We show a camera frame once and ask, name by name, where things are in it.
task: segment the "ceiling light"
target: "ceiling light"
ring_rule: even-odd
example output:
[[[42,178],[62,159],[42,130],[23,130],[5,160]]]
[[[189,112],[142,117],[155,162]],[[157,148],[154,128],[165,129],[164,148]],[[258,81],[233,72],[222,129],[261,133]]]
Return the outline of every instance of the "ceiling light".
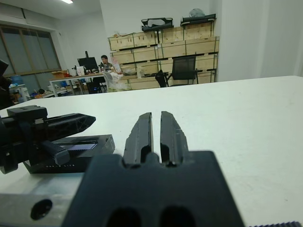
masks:
[[[61,1],[64,1],[67,4],[72,4],[72,0],[61,0]]]

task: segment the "black object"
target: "black object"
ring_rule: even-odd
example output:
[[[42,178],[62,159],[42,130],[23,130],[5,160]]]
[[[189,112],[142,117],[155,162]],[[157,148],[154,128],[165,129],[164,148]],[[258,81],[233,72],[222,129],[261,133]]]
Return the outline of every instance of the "black object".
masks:
[[[171,113],[161,115],[160,147],[162,163],[173,165],[182,163],[183,155],[188,152],[186,136]]]
[[[204,17],[185,17],[182,18],[180,26],[209,23],[214,22],[215,20],[216,14],[211,14]]]
[[[276,224],[276,225],[255,226],[255,227],[302,227],[302,225],[299,222],[293,221],[293,222],[287,222],[287,223]]]
[[[95,58],[79,58],[79,66],[85,66],[86,70],[98,70],[98,65]]]
[[[139,119],[125,143],[125,164],[144,163],[147,155],[153,152],[152,114],[145,113]]]
[[[94,78],[93,82],[86,83],[89,94],[102,93],[101,85],[98,80],[99,77]]]
[[[8,68],[8,64],[0,59],[0,77],[3,76],[4,72],[6,71],[6,69]]]
[[[153,25],[152,27],[148,27],[148,21],[149,20],[163,20],[165,22],[164,25]],[[160,38],[159,38],[159,31],[166,29],[166,28],[171,28],[174,27],[173,23],[173,18],[171,17],[159,17],[159,18],[149,18],[149,19],[143,19],[141,20],[143,26],[142,26],[142,31],[144,32],[157,32],[157,37],[158,37],[158,43],[160,43]]]
[[[156,75],[155,78],[159,83],[160,87],[168,87],[168,80],[167,80],[168,72],[163,72],[160,70]]]
[[[150,113],[140,116],[128,139],[141,156],[149,143],[140,141],[152,137],[150,120]],[[162,112],[161,122],[164,127],[175,119]],[[213,152],[181,149],[179,162],[173,162],[174,138],[186,137],[177,123],[170,129],[168,162],[159,163],[152,149],[144,163],[133,156],[133,165],[119,155],[95,156],[62,227],[244,227]]]
[[[68,151],[50,141],[82,132],[96,120],[80,113],[47,118],[46,108],[36,105],[7,112],[8,117],[0,118],[0,170],[4,174],[16,170],[21,162],[36,169],[49,160],[68,161]]]
[[[195,56],[174,58],[172,73],[167,78],[167,83],[170,77],[173,77],[174,80],[187,80],[187,84],[177,84],[177,85],[172,85],[171,87],[188,85],[190,79],[193,80],[193,83],[194,80],[197,79],[197,84],[199,84],[198,74],[197,71],[195,70],[195,67],[196,67]]]
[[[25,167],[31,174],[83,173],[95,155],[112,154],[115,143],[112,135],[67,137],[53,141],[60,149],[68,151],[70,160],[58,164],[48,159],[36,166]]]
[[[10,78],[3,77],[5,70],[9,65],[0,59],[0,110],[13,105],[10,99],[9,86],[12,82]]]

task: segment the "white tabletop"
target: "white tabletop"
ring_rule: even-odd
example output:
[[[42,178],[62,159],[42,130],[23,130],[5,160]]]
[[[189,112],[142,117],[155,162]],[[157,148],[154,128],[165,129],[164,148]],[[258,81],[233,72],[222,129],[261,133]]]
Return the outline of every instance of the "white tabletop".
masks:
[[[78,135],[113,134],[115,153],[138,116],[152,112],[160,150],[161,111],[174,114],[190,150],[213,150],[247,226],[303,222],[303,78],[289,76],[85,96],[37,99],[49,117],[82,113],[96,122]],[[0,111],[2,117],[6,111]],[[75,193],[82,174],[0,175],[0,192]]]

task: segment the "wooden crate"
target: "wooden crate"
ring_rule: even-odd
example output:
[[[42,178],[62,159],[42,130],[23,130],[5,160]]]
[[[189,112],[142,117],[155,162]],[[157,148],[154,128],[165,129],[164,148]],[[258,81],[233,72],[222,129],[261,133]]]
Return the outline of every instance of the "wooden crate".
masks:
[[[212,36],[211,23],[188,25],[184,28],[184,40],[209,38]]]
[[[217,54],[210,54],[206,56],[197,56],[196,57],[196,69],[203,70],[206,72],[207,70],[212,70],[217,68]]]
[[[135,64],[129,64],[129,65],[120,65],[120,69],[122,70],[122,72],[125,72],[127,69],[132,69],[132,70],[136,70],[136,65]]]
[[[134,55],[132,51],[118,51],[111,53],[112,58],[117,60],[119,64],[134,62]]]
[[[153,78],[130,79],[129,84],[132,90],[159,88],[159,83]]]
[[[112,51],[134,47],[133,34],[127,36],[110,37],[108,40],[110,49]]]
[[[139,82],[149,82],[155,81],[155,77],[146,77],[146,78],[137,78],[137,79],[130,79],[128,80],[129,83],[139,83]]]
[[[163,60],[163,61],[158,61],[159,64],[159,69],[163,70],[163,72],[172,72],[172,64],[173,60]]]
[[[134,33],[134,46],[148,46],[158,42],[155,32]]]
[[[203,70],[203,72],[206,72],[207,70],[211,70],[211,69],[216,69],[217,57],[218,57],[217,54],[197,56],[196,69]],[[163,70],[163,72],[172,73],[172,65],[173,65],[173,60],[159,61],[159,69]]]
[[[184,40],[183,27],[163,29],[160,35],[160,43],[173,43]]]
[[[158,47],[159,58],[171,58],[186,55],[185,41],[161,44]]]
[[[187,55],[210,53],[219,51],[219,38],[193,39],[186,41]]]
[[[153,61],[153,62],[147,62],[147,63],[138,63],[136,64],[136,67],[143,67],[144,74],[152,74],[152,73],[157,73],[159,72],[158,68],[158,62]]]
[[[206,84],[206,83],[212,83],[212,76],[211,72],[207,73],[198,73],[198,81],[199,84]],[[169,86],[171,85],[177,85],[177,84],[187,84],[187,80],[173,80],[172,78],[169,79]]]
[[[133,50],[134,61],[149,61],[157,58],[155,47]]]

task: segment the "person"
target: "person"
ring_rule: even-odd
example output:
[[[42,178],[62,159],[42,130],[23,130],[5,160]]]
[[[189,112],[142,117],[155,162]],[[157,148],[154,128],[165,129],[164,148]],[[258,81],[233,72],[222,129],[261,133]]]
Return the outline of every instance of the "person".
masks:
[[[109,71],[111,70],[111,68],[113,67],[113,65],[111,63],[108,62],[108,57],[106,55],[102,55],[101,56],[101,67],[104,68],[104,70]]]

